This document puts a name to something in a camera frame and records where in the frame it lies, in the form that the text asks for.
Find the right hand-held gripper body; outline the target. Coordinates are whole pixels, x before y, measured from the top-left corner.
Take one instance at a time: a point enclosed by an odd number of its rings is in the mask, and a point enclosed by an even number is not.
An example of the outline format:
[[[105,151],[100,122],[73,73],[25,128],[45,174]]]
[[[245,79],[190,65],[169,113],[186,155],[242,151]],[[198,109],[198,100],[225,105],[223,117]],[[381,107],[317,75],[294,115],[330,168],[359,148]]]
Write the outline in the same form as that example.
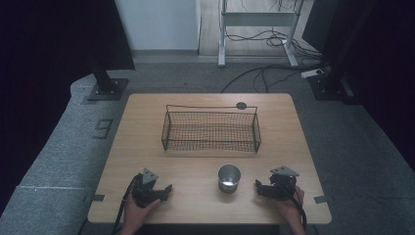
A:
[[[287,200],[296,192],[297,177],[299,174],[288,166],[279,166],[270,170],[270,182],[276,190],[275,198]]]

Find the metal cup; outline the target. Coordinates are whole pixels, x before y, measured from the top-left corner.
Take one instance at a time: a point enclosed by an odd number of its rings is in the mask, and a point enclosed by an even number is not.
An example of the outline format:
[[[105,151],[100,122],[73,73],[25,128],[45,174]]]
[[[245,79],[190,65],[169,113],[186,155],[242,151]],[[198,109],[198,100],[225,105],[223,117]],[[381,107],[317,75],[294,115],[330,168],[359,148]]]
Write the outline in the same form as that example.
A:
[[[233,194],[238,188],[241,176],[241,171],[235,165],[223,165],[217,174],[219,190],[226,194]]]

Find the white power strip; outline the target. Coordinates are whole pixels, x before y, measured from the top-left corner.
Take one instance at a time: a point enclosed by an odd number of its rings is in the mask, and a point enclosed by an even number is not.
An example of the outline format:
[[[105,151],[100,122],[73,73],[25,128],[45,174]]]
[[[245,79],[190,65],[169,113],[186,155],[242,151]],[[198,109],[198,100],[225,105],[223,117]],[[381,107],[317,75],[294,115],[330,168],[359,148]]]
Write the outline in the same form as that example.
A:
[[[308,78],[308,77],[313,77],[316,75],[320,75],[323,74],[324,71],[321,69],[317,69],[317,70],[308,70],[308,71],[304,71],[300,74],[301,78]]]

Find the person's right hand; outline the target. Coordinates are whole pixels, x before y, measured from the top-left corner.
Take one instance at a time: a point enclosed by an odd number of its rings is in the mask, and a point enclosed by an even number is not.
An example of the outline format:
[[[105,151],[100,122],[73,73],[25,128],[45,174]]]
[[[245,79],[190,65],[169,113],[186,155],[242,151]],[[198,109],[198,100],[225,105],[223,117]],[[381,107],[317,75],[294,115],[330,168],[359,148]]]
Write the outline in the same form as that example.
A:
[[[304,192],[299,188],[299,186],[297,186],[294,199],[297,203],[302,204],[303,196]],[[282,215],[282,217],[286,220],[292,229],[297,227],[302,228],[300,212],[297,206],[291,200],[274,200],[273,203],[275,204],[278,212]]]

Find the person's left hand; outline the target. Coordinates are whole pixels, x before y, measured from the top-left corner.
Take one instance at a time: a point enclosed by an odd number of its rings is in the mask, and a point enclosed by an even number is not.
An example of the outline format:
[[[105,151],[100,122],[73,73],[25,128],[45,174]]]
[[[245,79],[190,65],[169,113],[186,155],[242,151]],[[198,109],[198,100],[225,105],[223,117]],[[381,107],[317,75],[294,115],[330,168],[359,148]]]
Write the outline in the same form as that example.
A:
[[[131,195],[127,196],[123,212],[123,224],[121,230],[138,231],[144,224],[147,216],[161,203],[161,200],[155,200],[145,208],[136,205]]]

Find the black curtain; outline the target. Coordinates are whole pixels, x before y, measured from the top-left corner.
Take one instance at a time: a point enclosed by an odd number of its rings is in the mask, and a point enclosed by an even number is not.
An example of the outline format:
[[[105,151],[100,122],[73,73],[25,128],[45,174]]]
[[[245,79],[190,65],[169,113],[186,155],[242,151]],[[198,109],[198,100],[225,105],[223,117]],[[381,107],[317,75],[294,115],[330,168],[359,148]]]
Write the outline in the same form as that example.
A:
[[[0,0],[0,215],[92,60],[134,67],[115,0]]]
[[[302,38],[415,170],[415,0],[313,0]]]

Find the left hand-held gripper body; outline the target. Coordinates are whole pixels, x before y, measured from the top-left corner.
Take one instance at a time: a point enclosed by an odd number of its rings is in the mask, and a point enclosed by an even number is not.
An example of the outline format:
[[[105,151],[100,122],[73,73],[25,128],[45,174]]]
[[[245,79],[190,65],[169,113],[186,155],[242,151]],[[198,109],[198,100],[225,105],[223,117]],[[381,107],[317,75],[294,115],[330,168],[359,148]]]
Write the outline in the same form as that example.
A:
[[[131,194],[138,207],[143,209],[151,202],[159,200],[158,193],[163,190],[154,190],[157,178],[158,176],[147,168],[133,178]]]

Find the black stand with base plate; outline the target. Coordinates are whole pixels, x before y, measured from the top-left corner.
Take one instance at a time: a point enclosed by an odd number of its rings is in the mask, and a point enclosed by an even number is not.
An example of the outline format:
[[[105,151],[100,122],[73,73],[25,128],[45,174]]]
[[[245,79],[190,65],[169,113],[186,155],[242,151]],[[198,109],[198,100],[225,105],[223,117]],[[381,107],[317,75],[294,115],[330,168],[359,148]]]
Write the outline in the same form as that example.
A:
[[[92,60],[90,69],[96,79],[96,84],[87,96],[88,101],[119,101],[127,84],[127,78],[110,78],[100,65]]]
[[[323,74],[305,80],[309,83],[314,98],[319,101],[343,101],[351,104],[357,97],[342,66],[330,66]]]

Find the white desk frame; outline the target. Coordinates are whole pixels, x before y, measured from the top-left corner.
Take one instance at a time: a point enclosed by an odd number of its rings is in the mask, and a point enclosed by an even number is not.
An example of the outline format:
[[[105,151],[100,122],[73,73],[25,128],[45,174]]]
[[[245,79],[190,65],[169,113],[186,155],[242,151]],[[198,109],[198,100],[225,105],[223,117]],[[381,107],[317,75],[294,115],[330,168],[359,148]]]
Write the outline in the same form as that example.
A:
[[[226,65],[225,35],[228,26],[288,26],[290,31],[282,40],[283,48],[290,65],[292,67],[299,65],[295,56],[293,42],[304,0],[297,0],[296,8],[292,12],[275,13],[228,12],[227,1],[219,0],[220,37],[218,44],[218,65],[220,67]]]

